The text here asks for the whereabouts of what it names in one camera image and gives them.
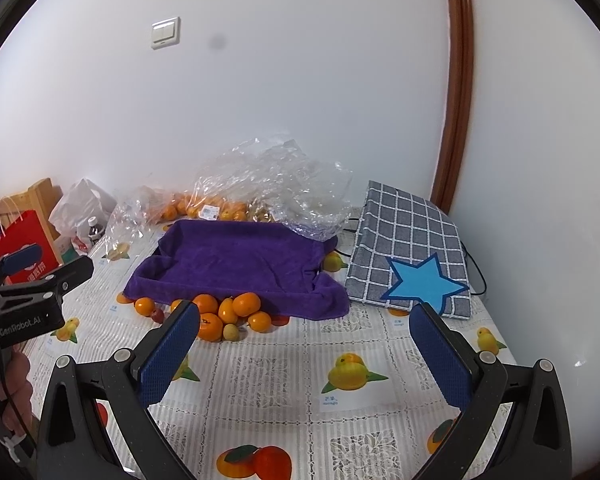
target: silver screw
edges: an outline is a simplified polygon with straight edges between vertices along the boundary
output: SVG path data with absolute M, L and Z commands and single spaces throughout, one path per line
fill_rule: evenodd
M 480 361 L 487 365 L 492 365 L 496 362 L 496 356 L 491 352 L 480 352 Z
M 120 350 L 116 350 L 116 353 L 113 354 L 113 358 L 119 363 L 123 363 L 130 357 L 131 352 L 127 348 L 121 348 Z
M 69 364 L 69 356 L 68 355 L 61 355 L 58 358 L 58 360 L 56 361 L 56 366 L 58 368 L 64 368 L 68 364 Z
M 549 359 L 540 359 L 540 367 L 545 372 L 551 372 L 554 369 L 554 364 Z

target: light switch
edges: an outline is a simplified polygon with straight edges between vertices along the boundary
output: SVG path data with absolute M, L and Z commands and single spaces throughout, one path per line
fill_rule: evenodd
M 156 22 L 151 26 L 151 48 L 157 49 L 180 42 L 180 17 Z

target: brown wooden door frame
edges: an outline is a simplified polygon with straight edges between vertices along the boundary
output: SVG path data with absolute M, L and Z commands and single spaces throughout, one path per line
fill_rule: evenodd
M 431 201 L 448 213 L 456 193 L 469 129 L 474 87 L 474 9 L 472 0 L 448 0 L 449 80 L 446 116 Z

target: purple cloth-lined tray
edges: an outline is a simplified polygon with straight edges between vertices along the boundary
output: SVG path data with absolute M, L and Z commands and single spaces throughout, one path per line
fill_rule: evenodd
M 320 271 L 337 239 L 317 242 L 282 224 L 177 221 L 135 270 L 124 295 L 170 304 L 211 294 L 255 292 L 270 314 L 332 319 L 349 311 L 347 291 Z

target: bottle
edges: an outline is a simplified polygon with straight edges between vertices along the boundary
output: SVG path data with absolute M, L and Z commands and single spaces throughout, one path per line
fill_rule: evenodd
M 98 218 L 92 216 L 88 220 L 89 222 L 89 240 L 91 241 L 91 246 L 93 247 L 98 240 L 102 238 L 104 234 L 104 227 L 98 224 Z

